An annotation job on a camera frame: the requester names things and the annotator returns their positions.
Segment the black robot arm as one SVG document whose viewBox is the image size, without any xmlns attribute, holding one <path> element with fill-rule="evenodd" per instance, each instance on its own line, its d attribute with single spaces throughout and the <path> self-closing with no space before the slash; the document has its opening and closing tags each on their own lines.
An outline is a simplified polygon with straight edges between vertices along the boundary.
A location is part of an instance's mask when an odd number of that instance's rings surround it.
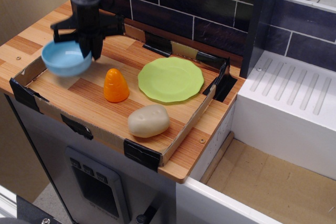
<svg viewBox="0 0 336 224">
<path fill-rule="evenodd" d="M 75 41 L 84 58 L 91 54 L 98 60 L 105 38 L 124 33 L 124 17 L 102 13 L 101 0 L 70 0 L 70 3 L 72 16 L 50 26 L 54 42 Z"/>
</svg>

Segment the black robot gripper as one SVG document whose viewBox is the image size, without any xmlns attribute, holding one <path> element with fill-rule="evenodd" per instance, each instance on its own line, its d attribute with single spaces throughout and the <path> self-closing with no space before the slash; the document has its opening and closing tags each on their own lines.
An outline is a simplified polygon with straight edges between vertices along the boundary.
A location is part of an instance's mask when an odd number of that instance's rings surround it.
<svg viewBox="0 0 336 224">
<path fill-rule="evenodd" d="M 72 16 L 52 24 L 54 42 L 76 41 L 82 56 L 92 53 L 94 60 L 101 56 L 103 40 L 107 36 L 124 33 L 124 18 L 99 11 L 98 5 L 83 6 L 72 4 Z"/>
</svg>

